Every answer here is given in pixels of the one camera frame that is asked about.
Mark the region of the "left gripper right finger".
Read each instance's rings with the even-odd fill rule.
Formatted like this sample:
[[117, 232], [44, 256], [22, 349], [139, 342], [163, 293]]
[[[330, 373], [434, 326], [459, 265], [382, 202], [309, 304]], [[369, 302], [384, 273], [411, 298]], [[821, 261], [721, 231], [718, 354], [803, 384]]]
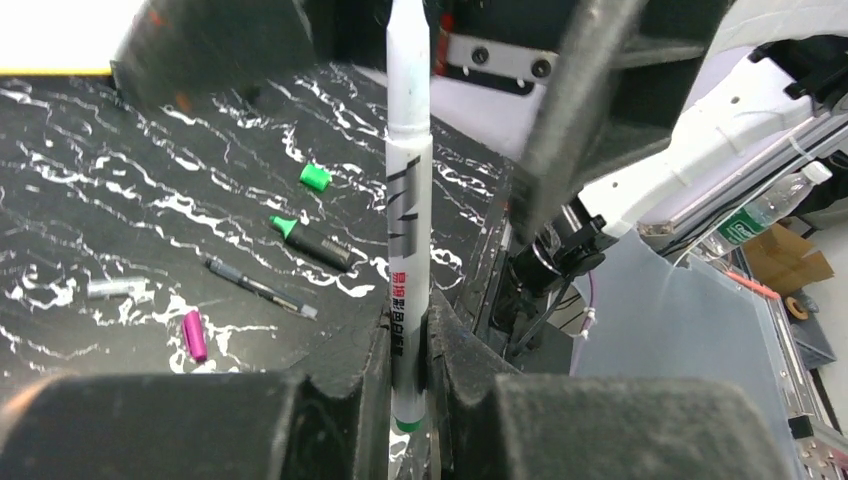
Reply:
[[446, 479], [785, 479], [736, 389], [692, 379], [521, 374], [449, 307], [429, 319]]

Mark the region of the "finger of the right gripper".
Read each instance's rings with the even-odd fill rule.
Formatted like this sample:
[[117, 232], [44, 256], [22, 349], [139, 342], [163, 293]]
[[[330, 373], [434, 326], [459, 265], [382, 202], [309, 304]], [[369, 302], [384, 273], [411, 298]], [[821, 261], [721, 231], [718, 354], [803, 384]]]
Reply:
[[112, 62], [120, 98], [139, 109], [187, 108], [315, 62], [296, 1], [146, 1]]

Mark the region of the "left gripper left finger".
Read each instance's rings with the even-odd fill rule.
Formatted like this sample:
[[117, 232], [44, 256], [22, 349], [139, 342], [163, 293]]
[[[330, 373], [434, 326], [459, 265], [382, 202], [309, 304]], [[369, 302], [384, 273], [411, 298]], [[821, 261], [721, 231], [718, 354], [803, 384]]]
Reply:
[[1, 444], [5, 479], [384, 479], [388, 314], [266, 373], [68, 376]]

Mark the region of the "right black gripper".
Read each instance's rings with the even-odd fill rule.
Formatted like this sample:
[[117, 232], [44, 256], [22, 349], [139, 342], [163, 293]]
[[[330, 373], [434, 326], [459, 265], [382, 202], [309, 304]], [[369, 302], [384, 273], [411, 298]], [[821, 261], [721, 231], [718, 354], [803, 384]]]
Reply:
[[[311, 27], [312, 66], [384, 68], [389, 2], [296, 2]], [[473, 83], [514, 92], [516, 80], [540, 84], [554, 70], [511, 179], [520, 241], [583, 189], [590, 214], [615, 226], [612, 236], [652, 208], [651, 180], [612, 175], [652, 155], [653, 120], [680, 115], [728, 10], [725, 1], [425, 3], [438, 73], [469, 68]]]

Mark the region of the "magenta pen cap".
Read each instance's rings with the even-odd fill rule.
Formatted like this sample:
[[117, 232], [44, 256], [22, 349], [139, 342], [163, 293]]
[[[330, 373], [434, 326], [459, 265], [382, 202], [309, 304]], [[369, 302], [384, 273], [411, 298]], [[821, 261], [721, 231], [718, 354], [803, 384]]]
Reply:
[[189, 356], [196, 363], [204, 363], [208, 358], [208, 351], [203, 322], [197, 310], [191, 310], [184, 315], [182, 331]]

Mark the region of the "white marker pen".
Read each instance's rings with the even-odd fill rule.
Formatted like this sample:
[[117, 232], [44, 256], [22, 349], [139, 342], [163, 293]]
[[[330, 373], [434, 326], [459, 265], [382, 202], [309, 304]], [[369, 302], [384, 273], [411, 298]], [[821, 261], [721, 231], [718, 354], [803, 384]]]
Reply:
[[398, 429], [410, 433], [426, 413], [425, 330], [431, 290], [431, 55], [422, 2], [393, 2], [386, 57], [391, 407]]

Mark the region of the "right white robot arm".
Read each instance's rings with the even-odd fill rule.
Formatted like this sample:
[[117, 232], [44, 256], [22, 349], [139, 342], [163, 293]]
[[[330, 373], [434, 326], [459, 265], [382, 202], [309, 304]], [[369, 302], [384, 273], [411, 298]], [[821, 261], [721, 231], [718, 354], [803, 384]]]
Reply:
[[[192, 109], [195, 99], [342, 58], [360, 1], [148, 1], [118, 49], [114, 75], [137, 109]], [[430, 83], [436, 36], [421, 1], [394, 1], [383, 40], [353, 38], [387, 69], [385, 128], [392, 281], [422, 290], [430, 275], [433, 139]], [[582, 1], [567, 24], [553, 76], [510, 180], [510, 222], [527, 239], [556, 206], [583, 201], [619, 237], [711, 164], [813, 113], [808, 94], [770, 99], [753, 64], [736, 67], [688, 109], [671, 100], [671, 68], [739, 46], [847, 33], [843, 1]]]

